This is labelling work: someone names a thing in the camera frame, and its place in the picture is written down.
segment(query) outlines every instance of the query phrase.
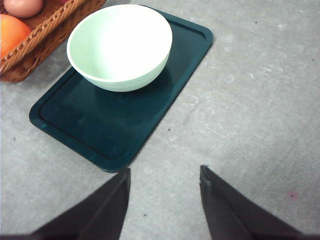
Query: egg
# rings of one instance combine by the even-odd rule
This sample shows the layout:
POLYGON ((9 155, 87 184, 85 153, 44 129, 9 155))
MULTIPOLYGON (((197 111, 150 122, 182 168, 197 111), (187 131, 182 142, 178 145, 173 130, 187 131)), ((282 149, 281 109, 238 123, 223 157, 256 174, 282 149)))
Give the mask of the egg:
POLYGON ((43 6, 43 0, 4 0, 4 8, 17 18, 30 18, 37 15, 43 6))

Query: dark green tray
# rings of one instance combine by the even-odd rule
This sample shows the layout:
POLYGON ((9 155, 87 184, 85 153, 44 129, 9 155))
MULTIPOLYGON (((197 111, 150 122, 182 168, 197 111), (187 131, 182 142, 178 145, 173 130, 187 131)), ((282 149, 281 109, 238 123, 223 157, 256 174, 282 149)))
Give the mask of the dark green tray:
POLYGON ((129 165, 213 42, 208 28, 158 12, 170 23, 173 41, 168 62, 152 83, 111 92, 70 68, 33 105, 32 124, 105 171, 129 165))

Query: bowl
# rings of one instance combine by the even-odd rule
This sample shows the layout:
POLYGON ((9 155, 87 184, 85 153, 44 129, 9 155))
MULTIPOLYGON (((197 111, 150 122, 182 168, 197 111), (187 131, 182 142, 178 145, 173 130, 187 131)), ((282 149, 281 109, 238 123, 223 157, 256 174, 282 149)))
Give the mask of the bowl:
POLYGON ((129 92, 151 83, 164 69, 172 30, 157 11, 141 5, 103 8, 83 19, 66 47, 74 69, 99 88, 129 92))

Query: concrete floor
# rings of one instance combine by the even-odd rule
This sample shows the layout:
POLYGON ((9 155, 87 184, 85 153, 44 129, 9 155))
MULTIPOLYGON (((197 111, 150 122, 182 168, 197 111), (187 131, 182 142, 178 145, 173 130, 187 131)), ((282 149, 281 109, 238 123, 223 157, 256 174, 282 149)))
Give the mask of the concrete floor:
MULTIPOLYGON (((209 240, 200 165, 298 230, 320 234, 320 1, 106 6, 120 3, 159 9, 215 36, 130 166, 121 239, 209 240)), ((32 105, 69 67, 64 43, 25 81, 1 83, 1 234, 34 231, 113 176, 29 122, 32 105)))

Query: basket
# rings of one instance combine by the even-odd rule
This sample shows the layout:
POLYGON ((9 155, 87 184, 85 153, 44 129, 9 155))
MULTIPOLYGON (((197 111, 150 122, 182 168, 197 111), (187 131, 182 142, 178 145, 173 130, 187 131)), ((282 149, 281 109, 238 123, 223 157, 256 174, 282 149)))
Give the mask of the basket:
MULTIPOLYGON (((21 82, 41 64, 86 16, 98 10, 106 0, 44 0, 41 13, 20 18, 32 32, 7 56, 1 59, 0 78, 6 82, 21 82)), ((4 0, 0 11, 7 14, 4 0)))

